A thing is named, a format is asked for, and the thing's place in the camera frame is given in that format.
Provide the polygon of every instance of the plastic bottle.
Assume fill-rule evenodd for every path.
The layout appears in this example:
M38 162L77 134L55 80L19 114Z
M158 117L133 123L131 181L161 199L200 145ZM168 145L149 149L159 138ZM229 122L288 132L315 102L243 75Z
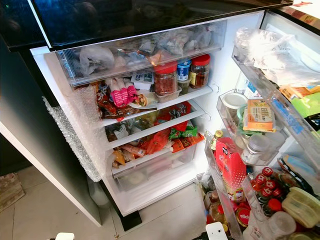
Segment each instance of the plastic bottle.
M267 220L274 239L288 236L296 230L296 222L292 216L284 211L277 211Z

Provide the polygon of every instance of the black refrigerator door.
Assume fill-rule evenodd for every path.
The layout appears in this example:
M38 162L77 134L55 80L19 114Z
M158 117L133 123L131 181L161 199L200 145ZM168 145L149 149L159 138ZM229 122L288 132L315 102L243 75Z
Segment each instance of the black refrigerator door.
M46 46L27 0L0 0L0 34L10 51Z
M32 0L61 50L291 5L292 0Z

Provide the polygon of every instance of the orange package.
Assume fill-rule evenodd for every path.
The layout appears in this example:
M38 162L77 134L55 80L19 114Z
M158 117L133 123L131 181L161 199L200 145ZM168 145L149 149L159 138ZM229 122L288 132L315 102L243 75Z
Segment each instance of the orange package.
M171 147L171 151L173 153L176 153L182 149L186 149L188 147L191 147L199 142L201 142L204 139L204 136L201 134L198 134L198 136L190 136L190 137L180 137L172 139L174 144Z

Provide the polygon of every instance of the transparent drawer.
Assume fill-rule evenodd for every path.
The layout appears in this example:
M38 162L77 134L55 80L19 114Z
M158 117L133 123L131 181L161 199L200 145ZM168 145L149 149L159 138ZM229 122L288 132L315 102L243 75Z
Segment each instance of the transparent drawer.
M235 93L235 92L236 90L231 90L219 96L217 106L216 106L218 109L218 112L244 164L254 165L254 166L267 166L270 163L270 161L275 157L275 155L278 153L278 150L282 144L277 147L269 147L267 150L259 153L254 153L249 150L248 143L250 139L249 139L249 136L240 133L239 128L241 128L241 126L239 126L240 121L239 121L239 118L237 117L237 113L235 113L234 110L231 113L230 108L228 108L223 102L223 98L225 95L229 93ZM267 134L271 136L272 134L274 134L274 136L276 136L277 134L280 134L280 133L277 132L277 133L267 133ZM247 153L250 153L250 157L254 159L254 161L252 161L253 162L252 164L250 164L248 160L244 159L244 156L246 156Z
M219 51L227 20L173 29L146 36L57 51L61 67L73 86L112 76L153 72L153 66Z

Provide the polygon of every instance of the jar label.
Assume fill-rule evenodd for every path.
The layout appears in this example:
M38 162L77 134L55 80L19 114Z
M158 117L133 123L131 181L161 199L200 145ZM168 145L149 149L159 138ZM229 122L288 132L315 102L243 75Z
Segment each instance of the jar label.
M190 78L190 84L191 85L196 85L196 73L194 73L194 72L192 72L192 71L190 71L189 72L189 78Z

